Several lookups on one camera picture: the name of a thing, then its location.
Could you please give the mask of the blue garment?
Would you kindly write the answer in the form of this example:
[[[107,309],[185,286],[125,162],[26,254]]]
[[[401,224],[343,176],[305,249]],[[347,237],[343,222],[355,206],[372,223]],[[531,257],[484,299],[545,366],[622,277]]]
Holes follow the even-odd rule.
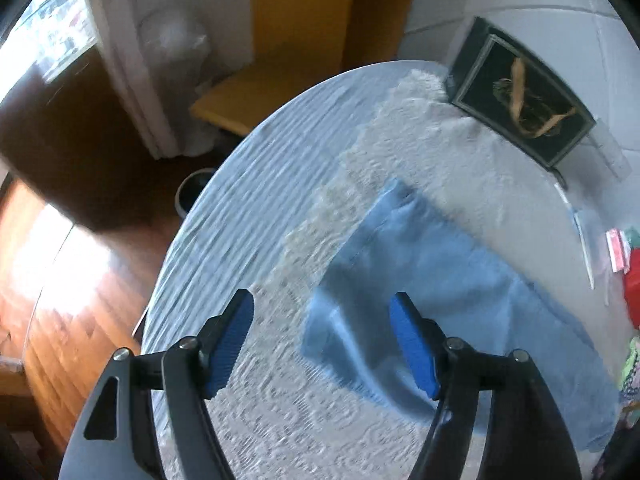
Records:
[[[390,324],[398,292],[478,351],[527,351],[576,448],[604,448],[618,392],[582,323],[399,180],[386,183],[314,290],[303,357],[341,386],[430,422],[435,405],[413,380]]]

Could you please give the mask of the lime green garment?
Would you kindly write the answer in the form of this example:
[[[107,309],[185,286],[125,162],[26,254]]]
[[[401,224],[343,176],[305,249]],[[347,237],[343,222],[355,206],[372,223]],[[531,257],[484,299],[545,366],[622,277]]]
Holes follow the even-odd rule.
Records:
[[[626,361],[618,381],[620,394],[628,400],[638,401],[640,392],[640,341],[633,336],[629,341]]]

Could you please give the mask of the red plastic suitcase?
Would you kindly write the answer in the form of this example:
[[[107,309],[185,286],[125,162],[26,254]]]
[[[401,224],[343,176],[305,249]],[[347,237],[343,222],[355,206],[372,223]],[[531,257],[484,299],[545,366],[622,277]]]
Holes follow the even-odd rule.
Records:
[[[624,297],[628,316],[634,328],[640,327],[640,249],[630,253],[630,268],[624,275]]]

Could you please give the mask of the red white small packet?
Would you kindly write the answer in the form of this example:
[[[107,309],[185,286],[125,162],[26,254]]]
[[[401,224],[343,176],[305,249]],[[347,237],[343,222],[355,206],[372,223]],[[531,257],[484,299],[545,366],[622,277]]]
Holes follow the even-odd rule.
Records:
[[[605,232],[606,247],[613,273],[626,274],[630,270],[631,246],[624,231],[610,229]]]

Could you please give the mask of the clear plastic document sleeve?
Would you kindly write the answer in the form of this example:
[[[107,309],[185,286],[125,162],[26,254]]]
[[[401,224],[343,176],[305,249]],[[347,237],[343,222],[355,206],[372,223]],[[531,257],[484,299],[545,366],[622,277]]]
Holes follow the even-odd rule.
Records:
[[[569,188],[567,183],[553,183],[577,234],[589,286],[602,299],[605,307],[611,304],[611,260],[605,240],[604,224],[593,200],[580,188]]]

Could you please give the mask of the dark round bin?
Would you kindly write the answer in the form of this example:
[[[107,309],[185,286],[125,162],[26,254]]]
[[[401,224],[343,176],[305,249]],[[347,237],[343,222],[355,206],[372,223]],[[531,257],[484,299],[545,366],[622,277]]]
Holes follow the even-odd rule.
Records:
[[[178,216],[186,218],[191,208],[198,200],[209,180],[215,174],[215,168],[203,168],[189,174],[179,185],[175,194],[174,205]]]

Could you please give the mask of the white lace tablecloth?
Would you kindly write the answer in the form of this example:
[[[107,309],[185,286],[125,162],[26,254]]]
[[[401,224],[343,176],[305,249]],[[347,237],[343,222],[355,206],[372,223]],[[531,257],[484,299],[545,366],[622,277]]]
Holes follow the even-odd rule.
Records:
[[[217,171],[172,242],[145,351],[197,332],[241,287],[255,318],[207,402],[239,479],[403,479],[434,403],[390,330],[406,292],[477,350],[526,350],[584,477],[611,439],[630,326],[582,183],[451,106],[445,70],[400,61],[318,84]]]

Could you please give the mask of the white power strip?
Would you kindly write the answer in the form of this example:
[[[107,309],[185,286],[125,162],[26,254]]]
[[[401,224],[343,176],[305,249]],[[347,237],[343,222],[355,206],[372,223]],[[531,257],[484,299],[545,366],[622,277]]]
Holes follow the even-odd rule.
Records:
[[[601,118],[590,131],[590,139],[612,175],[619,181],[626,180],[632,173],[630,162]]]

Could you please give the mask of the black framed picture box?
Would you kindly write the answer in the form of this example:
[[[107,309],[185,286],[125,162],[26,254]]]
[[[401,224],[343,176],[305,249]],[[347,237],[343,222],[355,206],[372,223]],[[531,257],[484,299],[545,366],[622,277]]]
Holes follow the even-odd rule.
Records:
[[[474,18],[445,80],[449,102],[546,169],[596,124],[581,99],[524,44]]]

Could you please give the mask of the white curtain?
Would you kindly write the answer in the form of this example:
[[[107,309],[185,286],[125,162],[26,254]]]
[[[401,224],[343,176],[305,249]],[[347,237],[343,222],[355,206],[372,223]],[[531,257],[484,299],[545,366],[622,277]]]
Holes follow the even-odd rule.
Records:
[[[190,106],[253,58],[250,0],[87,0],[107,73],[155,158],[198,156],[217,130]]]

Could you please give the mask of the yellow wooden chair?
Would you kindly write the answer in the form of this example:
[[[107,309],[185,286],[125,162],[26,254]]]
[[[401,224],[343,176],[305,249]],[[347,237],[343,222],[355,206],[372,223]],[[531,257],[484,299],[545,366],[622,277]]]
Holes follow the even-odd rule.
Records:
[[[412,0],[250,0],[254,60],[214,84],[190,113],[247,136],[299,93],[395,57]]]

